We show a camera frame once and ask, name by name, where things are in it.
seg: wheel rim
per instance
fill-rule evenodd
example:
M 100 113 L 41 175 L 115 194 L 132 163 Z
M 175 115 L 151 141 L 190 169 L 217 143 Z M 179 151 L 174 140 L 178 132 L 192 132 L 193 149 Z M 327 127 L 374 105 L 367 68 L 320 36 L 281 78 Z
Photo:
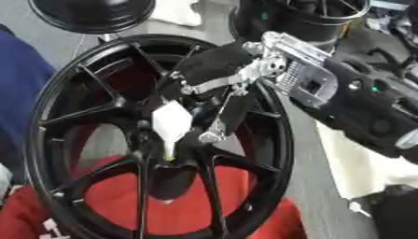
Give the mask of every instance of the wheel rim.
M 166 46 L 166 49 L 161 47 L 161 43 Z M 200 45 L 203 50 L 210 49 L 214 46 L 196 39 L 180 36 L 142 35 L 127 37 L 92 49 L 80 56 L 58 73 L 44 89 L 35 107 L 31 131 L 26 144 L 25 157 L 31 182 L 37 191 L 41 202 L 51 211 L 53 217 L 70 233 L 82 238 L 179 238 L 179 235 L 161 236 L 147 234 L 146 232 L 143 234 L 146 225 L 145 223 L 142 223 L 144 222 L 144 217 L 138 217 L 137 228 L 139 230 L 133 232 L 132 236 L 132 231 L 111 223 L 95 213 L 87 204 L 74 205 L 76 201 L 75 196 L 77 199 L 83 199 L 82 197 L 84 196 L 87 187 L 92 183 L 118 175 L 121 172 L 133 172 L 138 174 L 139 171 L 138 177 L 142 178 L 142 180 L 139 180 L 138 185 L 141 185 L 141 183 L 146 184 L 145 175 L 147 172 L 145 169 L 147 169 L 147 167 L 145 167 L 145 165 L 148 164 L 144 164 L 144 162 L 141 161 L 141 163 L 139 163 L 140 166 L 135 166 L 138 165 L 138 161 L 133 162 L 132 159 L 139 157 L 134 155 L 134 152 L 137 151 L 133 151 L 132 154 L 128 154 L 128 156 L 122 157 L 115 162 L 110 162 L 104 168 L 99 169 L 99 171 L 103 170 L 103 174 L 99 174 L 100 172 L 97 172 L 96 170 L 94 174 L 88 173 L 76 180 L 73 180 L 71 176 L 69 176 L 69 173 L 65 172 L 63 160 L 52 161 L 51 159 L 63 158 L 63 133 L 66 132 L 68 128 L 71 128 L 68 127 L 68 125 L 80 125 L 85 124 L 86 122 L 104 122 L 105 114 L 102 114 L 102 111 L 107 114 L 109 113 L 108 110 L 114 110 L 114 108 L 102 108 L 101 106 L 94 105 L 92 107 L 94 112 L 84 109 L 81 115 L 80 113 L 77 114 L 74 112 L 73 114 L 68 114 L 68 112 L 71 112 L 68 111 L 68 108 L 71 108 L 72 104 L 67 104 L 66 107 L 62 107 L 63 101 L 67 99 L 65 97 L 62 98 L 61 94 L 68 88 L 65 85 L 70 82 L 70 80 L 74 80 L 74 78 L 76 81 L 78 80 L 74 76 L 84 74 L 83 76 L 89 76 L 90 80 L 97 80 L 95 82 L 99 82 L 102 92 L 105 91 L 108 95 L 112 96 L 113 94 L 116 96 L 113 98 L 112 103 L 116 102 L 122 104 L 119 98 L 120 95 L 117 95 L 118 92 L 112 89 L 113 86 L 103 84 L 100 80 L 100 76 L 105 76 L 106 74 L 110 74 L 109 72 L 112 72 L 111 70 L 108 70 L 111 67 L 105 67 L 106 70 L 104 70 L 103 67 L 99 67 L 100 70 L 96 68 L 96 65 L 100 65 L 99 62 L 102 59 L 106 59 L 107 61 L 110 61 L 109 59 L 111 59 L 114 62 L 118 58 L 116 56 L 122 51 L 124 52 L 124 50 L 128 50 L 133 54 L 136 52 L 137 56 L 141 55 L 141 57 L 146 52 L 150 54 L 149 58 L 152 59 L 151 62 L 163 66 L 162 68 L 159 68 L 152 65 L 152 67 L 149 66 L 146 71 L 148 73 L 158 74 L 164 67 L 173 67 L 173 65 L 178 63 L 178 61 L 187 55 L 189 50 L 196 45 Z M 138 46 L 141 46 L 141 49 L 144 52 L 138 51 Z M 174 53 L 164 53 L 165 50 L 170 48 L 176 49 Z M 141 57 L 138 57 L 136 60 L 144 63 L 144 59 Z M 204 163 L 203 166 L 200 167 L 201 170 L 198 170 L 198 173 L 202 177 L 212 207 L 212 223 L 209 228 L 183 234 L 181 235 L 181 238 L 218 238 L 221 234 L 224 234 L 225 227 L 227 227 L 229 232 L 225 234 L 225 238 L 246 237 L 267 219 L 283 197 L 293 165 L 293 138 L 286 113 L 277 96 L 275 96 L 274 91 L 265 89 L 261 86 L 258 90 L 259 108 L 253 110 L 248 115 L 245 124 L 250 128 L 260 127 L 261 129 L 259 123 L 263 121 L 263 124 L 270 127 L 268 127 L 268 129 L 264 128 L 262 134 L 257 134 L 257 136 L 262 136 L 262 139 L 265 140 L 271 140 L 269 141 L 271 146 L 267 149 L 270 152 L 269 158 L 272 159 L 271 165 L 268 165 L 267 163 L 265 163 L 266 165 L 260 164 L 257 159 L 249 162 L 249 156 L 243 158 L 215 147 L 196 149 L 196 152 L 202 152 L 202 150 L 204 150 L 204 152 L 211 153 L 209 154 L 209 161 L 206 162 L 210 162 L 212 165 L 225 165 L 245 169 L 256 175 L 258 183 L 244 202 L 233 213 L 224 218 L 222 212 L 219 212 L 221 209 L 219 209 L 216 184 L 211 179 L 214 178 L 213 167 Z M 100 91 L 96 93 L 91 92 L 92 90 L 89 89 L 88 96 L 94 94 L 101 95 Z M 124 92 L 123 98 L 130 101 L 130 96 L 126 92 Z M 127 111 L 118 111 L 118 115 L 122 115 L 123 118 L 131 119 L 136 114 L 131 111 L 135 111 L 136 107 L 141 105 L 139 104 L 140 102 L 141 100 L 137 100 L 135 101 L 135 104 L 129 104 L 129 109 L 123 108 L 123 110 Z M 111 120 L 111 122 L 118 125 L 118 127 L 124 128 L 122 131 L 125 133 L 127 141 L 129 141 L 128 138 L 130 137 L 129 134 L 127 134 L 127 131 L 125 131 L 125 127 L 130 127 L 126 125 L 131 124 L 125 124 L 125 121 L 124 123 L 120 123 Z M 256 135 L 256 131 L 249 131 L 248 127 L 246 128 L 247 130 L 244 126 L 240 129 L 242 130 L 237 132 L 240 141 L 245 141 L 245 138 L 248 138 L 241 135 L 248 135 L 248 133 L 254 133 L 254 135 Z M 261 156 L 266 152 L 267 151 L 265 150 L 257 151 Z M 140 193 L 140 195 L 146 195 L 147 186 L 142 186 L 141 189 L 143 189 L 143 193 Z M 142 215 L 142 212 L 145 212 L 145 210 L 139 205 L 141 205 L 141 202 L 145 202 L 147 197 L 140 196 L 138 198 L 140 201 L 137 206 L 138 215 Z M 253 207 L 252 210 L 248 210 L 247 206 L 249 205 Z

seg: wheel spoke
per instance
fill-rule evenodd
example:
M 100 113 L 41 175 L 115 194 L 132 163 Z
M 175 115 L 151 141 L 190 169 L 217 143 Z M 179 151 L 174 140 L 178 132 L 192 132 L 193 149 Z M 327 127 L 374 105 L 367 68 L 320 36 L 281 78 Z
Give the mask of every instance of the wheel spoke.
M 92 121 L 104 121 L 106 117 L 116 115 L 121 110 L 121 107 L 114 103 L 106 105 L 99 105 L 94 108 L 78 111 L 73 114 L 58 117 L 56 119 L 49 119 L 41 122 L 41 126 L 53 129 L 68 129 L 78 124 L 89 123 Z
M 340 2 L 344 5 L 346 5 L 347 7 L 349 7 L 350 9 L 354 10 L 356 13 L 360 12 L 356 7 L 354 7 L 353 5 L 349 4 L 347 1 L 345 0 L 340 0 Z
M 281 172 L 278 168 L 257 163 L 250 158 L 214 146 L 209 146 L 209 154 L 213 157 L 215 165 L 243 169 L 257 176 L 275 176 Z
M 228 227 L 225 218 L 222 216 L 222 205 L 216 184 L 215 166 L 212 161 L 209 162 L 201 165 L 200 174 L 212 209 L 212 223 L 210 228 L 214 234 L 214 238 L 223 238 L 228 234 Z
M 159 63 L 154 61 L 150 55 L 141 49 L 141 46 L 138 43 L 132 42 L 131 46 L 135 48 L 136 51 L 152 65 L 156 73 L 158 73 L 160 76 L 164 76 L 167 73 L 167 71 Z
M 51 191 L 51 194 L 60 197 L 62 193 L 71 191 L 73 199 L 80 200 L 83 198 L 84 191 L 94 183 L 105 180 L 112 176 L 118 176 L 124 173 L 134 171 L 134 162 L 136 156 L 131 154 L 113 162 L 102 165 L 83 176 L 64 183 L 60 187 Z
M 147 161 L 139 165 L 138 176 L 138 202 L 137 202 L 137 217 L 136 217 L 136 231 L 134 238 L 143 239 L 146 233 L 146 210 L 148 207 L 148 179 L 149 179 L 149 164 Z
M 254 115 L 254 116 L 259 116 L 259 117 L 264 117 L 264 118 L 270 118 L 270 119 L 274 119 L 274 120 L 279 120 L 282 115 L 277 114 L 277 113 L 271 113 L 271 112 L 265 112 L 265 111 L 259 111 L 259 110 L 251 110 L 248 112 L 248 114 L 250 115 Z
M 179 66 L 182 65 L 182 63 L 187 60 L 188 58 L 190 58 L 190 56 L 192 56 L 196 51 L 198 51 L 201 48 L 200 45 L 196 45 L 193 48 L 190 49 L 190 51 L 188 52 L 188 54 L 183 57 L 176 65 L 175 67 L 173 67 L 173 69 L 170 71 L 169 74 L 163 76 L 161 78 L 161 80 L 159 81 L 158 85 L 157 85 L 157 91 L 161 90 L 164 86 L 166 86 L 167 84 L 169 84 L 168 81 L 173 80 L 173 73 L 176 72 L 179 68 Z
M 92 77 L 112 97 L 113 100 L 121 98 L 120 94 L 116 91 L 116 89 L 111 87 L 104 79 L 97 76 L 86 65 L 80 64 L 78 67 L 84 72 L 86 72 L 90 77 Z
M 328 11 L 327 11 L 327 0 L 319 0 L 319 4 L 321 5 L 321 10 L 322 10 L 322 14 L 324 14 L 324 16 L 328 16 Z

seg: red fabric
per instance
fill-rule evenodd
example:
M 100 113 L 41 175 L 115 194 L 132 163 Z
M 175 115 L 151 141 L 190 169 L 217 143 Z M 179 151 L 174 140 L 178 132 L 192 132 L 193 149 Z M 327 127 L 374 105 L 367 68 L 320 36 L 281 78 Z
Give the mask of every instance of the red fabric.
M 114 160 L 109 158 L 102 163 Z M 248 174 L 245 171 L 218 167 L 217 184 L 224 215 L 230 214 L 248 193 Z M 126 174 L 93 185 L 86 195 L 88 204 L 99 214 L 114 223 L 135 228 L 137 177 Z M 35 198 L 30 187 L 16 191 L 0 213 L 2 239 L 31 239 L 45 233 L 41 223 L 48 218 L 47 212 Z M 205 228 L 211 220 L 210 205 L 204 186 L 197 177 L 188 193 L 171 204 L 149 198 L 147 229 L 153 234 L 192 232 Z M 284 199 L 272 217 L 256 231 L 251 239 L 305 239 L 298 208 Z

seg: gray floor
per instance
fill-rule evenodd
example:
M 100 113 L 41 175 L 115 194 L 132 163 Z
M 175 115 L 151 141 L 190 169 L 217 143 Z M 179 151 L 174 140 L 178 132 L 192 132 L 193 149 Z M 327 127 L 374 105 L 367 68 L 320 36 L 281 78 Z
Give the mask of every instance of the gray floor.
M 0 2 L 0 22 L 34 45 L 54 66 L 60 68 L 73 58 L 81 35 L 46 25 L 30 11 L 24 0 Z M 226 43 L 232 40 L 227 23 L 227 14 L 232 5 L 225 2 L 229 1 L 202 0 L 196 8 L 203 14 L 204 25 L 197 28 L 149 22 L 123 34 L 191 35 L 217 44 Z M 87 36 L 81 51 L 95 44 L 95 38 Z M 300 208 L 309 238 L 377 238 L 372 221 L 349 211 L 348 203 L 338 195 L 314 121 L 293 106 L 288 108 L 288 113 L 294 127 L 297 148 L 294 174 L 287 197 Z

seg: black tire rim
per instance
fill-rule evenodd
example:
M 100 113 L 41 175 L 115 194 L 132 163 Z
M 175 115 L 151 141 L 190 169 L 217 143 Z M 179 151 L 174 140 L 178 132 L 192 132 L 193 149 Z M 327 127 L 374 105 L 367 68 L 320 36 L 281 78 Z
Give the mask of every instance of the black tire rim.
M 152 73 L 159 74 L 154 76 L 159 77 L 163 74 L 164 68 L 165 70 L 172 69 L 196 45 L 199 45 L 202 50 L 214 47 L 207 42 L 183 36 L 137 35 L 122 38 L 91 49 L 78 57 L 52 78 L 43 90 L 35 107 L 25 145 L 26 166 L 39 199 L 67 232 L 80 238 L 245 238 L 254 232 L 280 203 L 293 166 L 293 136 L 279 98 L 273 90 L 263 86 L 258 86 L 257 108 L 251 111 L 245 119 L 242 127 L 244 134 L 236 133 L 243 144 L 249 142 L 248 144 L 261 147 L 245 149 L 245 157 L 212 146 L 198 148 L 196 151 L 193 149 L 193 152 L 198 152 L 198 154 L 209 153 L 205 159 L 209 159 L 210 163 L 202 168 L 198 167 L 199 170 L 197 170 L 205 185 L 211 205 L 212 223 L 208 228 L 181 235 L 161 236 L 146 233 L 144 221 L 146 210 L 141 202 L 146 202 L 147 198 L 145 175 L 149 173 L 147 171 L 149 167 L 145 167 L 143 162 L 132 160 L 132 157 L 136 157 L 135 154 L 141 154 L 141 151 L 128 153 L 127 156 L 75 180 L 71 178 L 68 168 L 65 167 L 64 158 L 67 156 L 64 149 L 64 134 L 74 126 L 114 123 L 125 133 L 128 145 L 138 140 L 133 136 L 136 134 L 132 133 L 130 122 L 133 121 L 133 128 L 137 130 L 139 119 L 136 117 L 143 105 L 144 99 L 141 97 L 144 95 L 133 100 L 129 91 L 121 91 L 123 94 L 118 92 L 118 86 L 112 85 L 111 79 L 108 78 L 117 73 L 116 68 L 113 67 L 115 63 L 121 63 L 121 59 L 128 55 L 133 64 L 146 65 L 145 72 L 148 74 L 146 76 L 152 78 L 149 74 Z M 145 54 L 153 64 L 145 63 Z M 74 91 L 79 89 L 74 87 L 73 83 L 81 84 L 83 89 L 87 88 L 87 94 L 81 97 L 83 92 Z M 145 86 L 144 83 L 141 82 L 141 89 Z M 132 85 L 130 89 L 141 91 Z M 79 93 L 79 97 L 74 97 L 75 92 Z M 111 98 L 110 104 L 105 103 L 104 99 L 112 93 L 117 97 L 113 100 Z M 84 104 L 91 102 L 92 95 L 95 105 L 86 107 Z M 74 98 L 82 98 L 82 100 L 71 102 L 70 99 Z M 118 99 L 118 109 L 115 109 L 115 99 Z M 257 178 L 257 184 L 248 197 L 227 217 L 222 216 L 221 208 L 219 208 L 219 195 L 213 180 L 215 165 L 244 169 Z M 83 201 L 83 193 L 93 183 L 128 172 L 139 175 L 141 179 L 138 185 L 144 190 L 138 189 L 138 192 L 143 192 L 140 194 L 145 195 L 144 197 L 138 196 L 137 215 L 140 217 L 137 217 L 137 230 L 135 231 L 127 230 L 108 221 Z
M 60 16 L 53 16 L 46 12 L 42 12 L 35 4 L 34 0 L 28 0 L 29 7 L 36 14 L 36 16 L 47 24 L 63 29 L 64 31 L 100 35 L 111 34 L 126 31 L 131 29 L 144 21 L 146 21 L 155 9 L 155 0 L 150 0 L 149 6 L 146 9 L 138 9 L 137 16 L 124 16 L 118 19 L 112 19 L 108 22 L 90 22 L 87 24 L 65 22 L 60 20 Z

